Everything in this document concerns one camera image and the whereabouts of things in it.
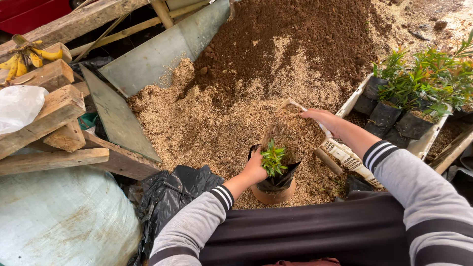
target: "white plastic bag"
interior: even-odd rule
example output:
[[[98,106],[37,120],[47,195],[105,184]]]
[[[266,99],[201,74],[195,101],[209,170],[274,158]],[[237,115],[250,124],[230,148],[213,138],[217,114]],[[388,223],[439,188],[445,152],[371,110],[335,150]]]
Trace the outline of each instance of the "white plastic bag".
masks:
[[[44,105],[49,92],[42,87],[18,85],[0,90],[0,134],[29,125]]]
[[[133,204],[104,170],[0,178],[0,265],[125,266],[140,240]]]

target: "dirt floor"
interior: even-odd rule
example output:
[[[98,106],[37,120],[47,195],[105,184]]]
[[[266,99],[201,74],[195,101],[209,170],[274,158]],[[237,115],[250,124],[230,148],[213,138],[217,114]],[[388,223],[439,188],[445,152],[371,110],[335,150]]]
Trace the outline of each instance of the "dirt floor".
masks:
[[[371,72],[370,61],[398,45],[412,52],[433,44],[453,49],[471,28],[471,6],[471,0],[242,0],[236,18],[194,64],[182,59],[171,87],[149,85],[129,105],[161,168],[208,164],[228,179],[243,169],[248,149],[286,98],[335,113]],[[433,28],[435,18],[448,22],[445,30],[418,27]],[[317,158],[302,161],[295,176],[288,201],[266,206],[247,190],[234,208],[319,204],[344,194],[346,174],[337,177]]]

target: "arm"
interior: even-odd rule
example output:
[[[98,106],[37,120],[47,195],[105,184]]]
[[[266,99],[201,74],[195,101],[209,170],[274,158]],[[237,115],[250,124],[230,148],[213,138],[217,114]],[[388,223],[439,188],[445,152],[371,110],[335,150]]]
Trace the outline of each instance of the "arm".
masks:
[[[473,263],[473,209],[441,175],[407,150],[329,112],[310,109],[301,116],[341,138],[405,208],[412,265]]]
[[[200,266],[199,252],[243,191],[266,179],[260,149],[252,153],[243,171],[197,197],[174,216],[154,240],[149,265]]]

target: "metal sheet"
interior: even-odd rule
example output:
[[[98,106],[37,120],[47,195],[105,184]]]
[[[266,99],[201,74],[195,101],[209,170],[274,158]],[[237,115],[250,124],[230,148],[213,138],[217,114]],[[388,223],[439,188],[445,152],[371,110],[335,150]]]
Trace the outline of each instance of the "metal sheet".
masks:
[[[110,142],[151,160],[162,162],[125,99],[80,64],[80,69],[97,107]]]
[[[217,0],[99,71],[127,98],[149,84],[167,88],[180,58],[195,61],[229,14],[228,0]]]

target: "gray sleeve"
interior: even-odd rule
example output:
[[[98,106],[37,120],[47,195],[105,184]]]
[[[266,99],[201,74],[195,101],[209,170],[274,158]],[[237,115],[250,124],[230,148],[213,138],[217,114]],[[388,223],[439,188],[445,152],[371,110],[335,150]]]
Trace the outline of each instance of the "gray sleeve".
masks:
[[[224,186],[204,192],[180,210],[154,240],[150,266],[200,266],[199,253],[225,221],[234,199]]]
[[[405,208],[412,265],[472,265],[473,208],[449,182],[385,141],[366,152],[363,164]]]

